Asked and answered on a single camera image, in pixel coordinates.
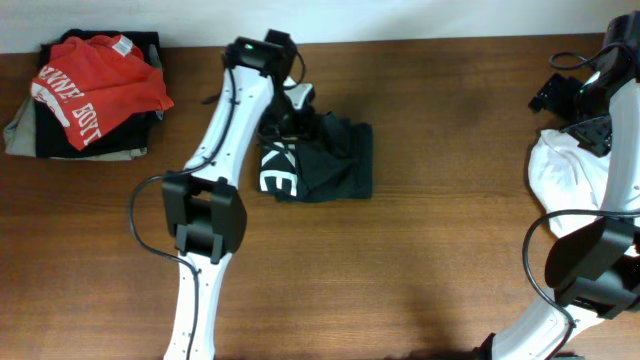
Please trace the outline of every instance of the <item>wire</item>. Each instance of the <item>wire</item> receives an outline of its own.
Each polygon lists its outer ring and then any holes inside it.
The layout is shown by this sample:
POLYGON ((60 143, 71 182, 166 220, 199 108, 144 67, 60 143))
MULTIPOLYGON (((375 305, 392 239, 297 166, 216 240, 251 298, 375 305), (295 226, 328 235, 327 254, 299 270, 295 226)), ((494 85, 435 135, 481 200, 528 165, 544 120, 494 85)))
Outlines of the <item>wire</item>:
POLYGON ((601 217, 613 217, 613 218, 635 218, 640 217, 640 210, 625 212, 625 211, 603 211, 603 210, 578 210, 578 209, 570 209, 570 210, 560 210, 553 211, 546 215, 539 217, 536 221, 531 224, 529 230, 527 230, 527 234, 524 237, 524 242, 522 244, 522 264, 524 266, 524 272, 527 275, 527 279, 533 289, 540 295, 540 297, 546 301, 549 305, 551 305, 554 309, 558 310, 562 315, 564 315, 568 322, 568 328, 565 332, 562 340, 556 346, 551 354, 547 356, 546 360, 552 359, 558 352, 564 347, 564 345, 569 342, 571 339, 571 335, 573 334, 573 330, 576 328, 576 322, 573 319, 573 316, 561 305, 555 302, 549 295, 547 295, 544 290, 538 285, 538 282, 533 277, 531 272, 531 266, 529 265, 529 244, 531 243, 531 237, 536 229, 542 225, 545 221, 550 220, 552 218, 564 215, 591 215, 591 216, 601 216, 601 217))
POLYGON ((305 65, 304 59, 302 58, 302 55, 300 55, 300 52, 297 49, 296 49, 296 56, 298 57, 298 59, 300 59, 300 65, 302 66, 302 71, 300 73, 300 79, 298 79, 298 82, 296 82, 295 85, 284 86, 285 90, 291 90, 291 89, 295 89, 296 87, 298 87, 298 85, 302 84, 302 81, 304 80, 304 76, 307 74, 307 65, 305 65))
POLYGON ((636 57, 636 54, 633 52, 633 50, 631 50, 627 45, 623 43, 611 43, 609 45, 606 45, 605 47, 602 48, 602 50, 598 51, 598 53, 596 53, 594 56, 588 59, 585 59, 582 56, 572 52, 565 51, 565 52, 557 53, 557 54, 551 55, 551 57, 549 58, 549 64, 551 65, 552 68, 557 70, 578 70, 585 66, 591 66, 593 63, 598 61, 604 55, 607 55, 613 49, 621 49, 625 53, 627 53, 627 55, 629 55, 629 57, 631 58, 631 62, 633 63, 636 76, 640 75, 640 65, 638 64, 638 58, 636 57), (557 58, 566 57, 566 56, 577 57, 581 59, 582 62, 579 62, 574 65, 558 65, 556 63, 557 58))
MULTIPOLYGON (((563 51, 563 52, 554 54, 549 58, 549 63, 551 64, 551 67, 556 68, 557 64, 555 63, 555 59, 560 57, 573 57, 576 59, 580 59, 582 62, 589 60, 578 53, 571 52, 571 51, 563 51)), ((591 68, 591 70, 596 71, 596 66, 594 64, 589 64, 589 67, 591 68)))
POLYGON ((158 249, 154 249, 151 246, 145 244, 142 239, 140 238, 140 235, 138 234, 138 231, 136 230, 136 225, 135 225, 135 221, 134 221, 134 209, 135 209, 135 203, 136 203, 136 198, 138 197, 138 195, 140 194, 140 192, 149 184, 156 182, 158 180, 162 180, 162 179, 166 179, 166 178, 170 178, 170 177, 176 177, 176 176, 184 176, 184 175, 188 175, 188 174, 192 174, 196 171, 202 170, 205 167, 209 166, 213 160, 216 158, 216 155, 218 155, 218 152, 220 152, 220 148, 222 148, 222 144, 224 143, 225 139, 227 138, 227 134, 229 133, 229 128, 231 127, 231 122, 233 120, 233 115, 235 113, 235 108, 236 108, 236 81, 235 81, 235 77, 233 75, 233 71, 226 67, 227 70, 229 71, 229 80, 231 81, 231 109, 229 110, 229 116, 227 118, 227 122, 224 126, 224 129, 222 131, 222 137, 220 138, 220 141, 218 142, 218 144, 216 144, 216 147, 214 148, 213 152, 211 153, 211 155, 209 155, 206 158, 203 158, 203 162, 202 164, 195 166, 193 168, 189 168, 189 169, 185 169, 182 171, 178 171, 178 172, 167 172, 165 174, 162 175, 155 175, 155 176, 151 176, 147 179, 145 179, 144 181, 142 181, 140 184, 138 184, 138 186, 136 186, 133 189, 133 192, 131 193, 131 198, 129 199, 129 229, 131 230, 131 234, 133 235, 133 238, 136 240, 136 242, 145 250, 149 251, 150 253, 154 254, 154 255, 158 255, 162 258, 165 258, 167 260, 171 260, 171 261, 175 261, 179 264, 182 264, 184 266, 186 266, 189 271, 191 272, 191 275, 193 276, 193 285, 194 285, 194 291, 195 291, 195 296, 194 296, 194 304, 193 304, 193 325, 191 327, 191 334, 189 335, 189 345, 187 346, 187 358, 186 360, 189 360, 189 358, 191 357, 191 347, 193 346, 193 338, 195 336, 196 333, 196 328, 198 327, 198 307, 199 307, 199 281, 198 281, 198 273, 200 272, 199 269, 196 269, 193 265, 191 265, 190 263, 188 263, 187 261, 171 255, 171 254, 167 254, 163 251, 160 251, 158 249))

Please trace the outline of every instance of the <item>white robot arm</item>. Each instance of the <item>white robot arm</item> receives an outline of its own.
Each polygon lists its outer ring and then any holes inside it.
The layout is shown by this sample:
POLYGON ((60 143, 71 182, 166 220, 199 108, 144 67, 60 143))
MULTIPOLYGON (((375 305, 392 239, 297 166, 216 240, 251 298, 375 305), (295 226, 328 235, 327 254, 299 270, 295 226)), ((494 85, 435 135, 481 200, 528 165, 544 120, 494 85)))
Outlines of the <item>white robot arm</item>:
POLYGON ((274 31, 265 42, 239 38, 229 45, 218 106, 202 142, 185 165, 185 169, 198 170, 163 180, 167 220, 180 250, 178 258, 198 271, 196 301, 192 273, 180 266, 176 317, 165 360, 211 360, 215 356, 214 323, 222 279, 246 226, 246 212, 237 196, 244 156, 261 120, 295 117, 313 96, 311 84, 296 84, 288 77, 296 54, 292 46, 288 35, 274 31), (211 193, 209 203, 194 198, 203 191, 211 193), (191 334, 194 314, 197 326, 191 334))
MULTIPOLYGON (((609 112, 615 141, 602 210, 637 210, 640 208, 640 190, 636 185, 640 184, 640 84, 635 79, 613 95, 609 112)), ((551 289, 545 292, 554 298, 551 289)), ((598 311, 588 307, 568 305, 565 309, 576 323, 570 339, 605 320, 598 311)), ((568 326, 562 313, 538 298, 514 325, 493 338, 492 359, 545 359, 560 344, 568 326)))

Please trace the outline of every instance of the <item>red t-shirt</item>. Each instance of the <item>red t-shirt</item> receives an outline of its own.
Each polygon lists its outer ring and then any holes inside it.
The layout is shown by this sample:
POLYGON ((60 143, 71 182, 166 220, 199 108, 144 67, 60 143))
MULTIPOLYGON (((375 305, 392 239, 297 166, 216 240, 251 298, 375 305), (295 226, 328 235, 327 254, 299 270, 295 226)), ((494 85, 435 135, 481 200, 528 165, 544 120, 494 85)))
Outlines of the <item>red t-shirt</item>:
POLYGON ((140 49, 122 35, 70 37, 53 46, 31 95, 49 106, 78 150, 134 113, 173 106, 162 71, 145 63, 140 49))

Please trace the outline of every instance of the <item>black bracket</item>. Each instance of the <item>black bracket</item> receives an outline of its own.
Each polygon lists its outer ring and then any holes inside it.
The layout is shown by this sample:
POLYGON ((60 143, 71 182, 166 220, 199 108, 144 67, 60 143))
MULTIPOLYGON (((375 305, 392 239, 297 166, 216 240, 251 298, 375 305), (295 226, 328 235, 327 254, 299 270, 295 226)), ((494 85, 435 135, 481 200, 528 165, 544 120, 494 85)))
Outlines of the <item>black bracket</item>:
POLYGON ((191 175, 169 176, 162 181, 162 197, 169 233, 175 247, 209 256, 217 264, 240 247, 247 228, 247 212, 238 190, 226 179, 206 181, 191 175), (209 193, 203 199, 203 193, 209 193))
POLYGON ((611 117, 579 115, 576 99, 583 87, 576 78, 565 78, 560 74, 553 76, 542 86, 529 102, 529 108, 538 113, 547 110, 567 122, 560 129, 579 141, 580 147, 596 156, 607 155, 611 151, 611 117))
POLYGON ((284 88, 296 54, 298 48, 291 36, 276 30, 269 30, 264 41, 239 37, 227 46, 226 66, 248 67, 273 79, 273 98, 258 126, 262 138, 282 141, 282 137, 299 138, 307 134, 307 120, 311 117, 294 109, 284 88))
POLYGON ((595 311, 604 319, 637 311, 640 258, 625 255, 637 244, 636 234, 632 223, 601 218, 558 239, 545 267, 556 302, 595 311))

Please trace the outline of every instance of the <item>stack of clothes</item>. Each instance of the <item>stack of clothes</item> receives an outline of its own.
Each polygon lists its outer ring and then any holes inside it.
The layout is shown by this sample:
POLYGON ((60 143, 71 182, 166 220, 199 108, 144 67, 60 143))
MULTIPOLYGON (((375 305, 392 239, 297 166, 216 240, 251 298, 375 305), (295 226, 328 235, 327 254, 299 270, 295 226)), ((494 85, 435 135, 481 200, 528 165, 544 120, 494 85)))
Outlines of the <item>stack of clothes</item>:
POLYGON ((70 30, 42 45, 31 96, 4 129, 6 153, 132 160, 173 106, 156 32, 70 30))

